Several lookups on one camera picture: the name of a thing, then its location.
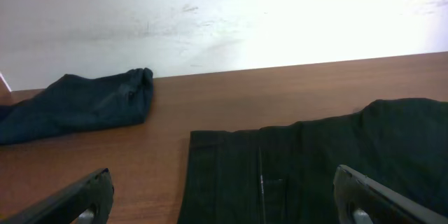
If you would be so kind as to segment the black shorts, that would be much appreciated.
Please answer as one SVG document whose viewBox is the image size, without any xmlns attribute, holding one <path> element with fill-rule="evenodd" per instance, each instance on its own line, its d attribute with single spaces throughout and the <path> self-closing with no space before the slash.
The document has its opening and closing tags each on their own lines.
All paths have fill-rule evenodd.
<svg viewBox="0 0 448 224">
<path fill-rule="evenodd" d="M 336 223 L 347 165 L 447 214 L 447 103 L 377 100 L 321 120 L 190 135 L 180 223 Z"/>
</svg>

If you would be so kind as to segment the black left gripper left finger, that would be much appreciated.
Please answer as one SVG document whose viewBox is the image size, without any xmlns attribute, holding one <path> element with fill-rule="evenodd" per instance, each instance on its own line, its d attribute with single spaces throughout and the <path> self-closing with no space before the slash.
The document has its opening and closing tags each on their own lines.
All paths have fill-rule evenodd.
<svg viewBox="0 0 448 224">
<path fill-rule="evenodd" d="M 113 206 L 114 187 L 107 168 L 98 169 L 2 223 L 105 224 Z"/>
</svg>

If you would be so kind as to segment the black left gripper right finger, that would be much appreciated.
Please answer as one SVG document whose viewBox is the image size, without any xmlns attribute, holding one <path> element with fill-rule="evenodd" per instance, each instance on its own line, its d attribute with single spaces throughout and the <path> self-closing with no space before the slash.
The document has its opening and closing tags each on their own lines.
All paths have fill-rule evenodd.
<svg viewBox="0 0 448 224">
<path fill-rule="evenodd" d="M 333 179 L 333 197 L 340 223 L 447 223 L 447 217 L 346 165 L 337 167 Z"/>
</svg>

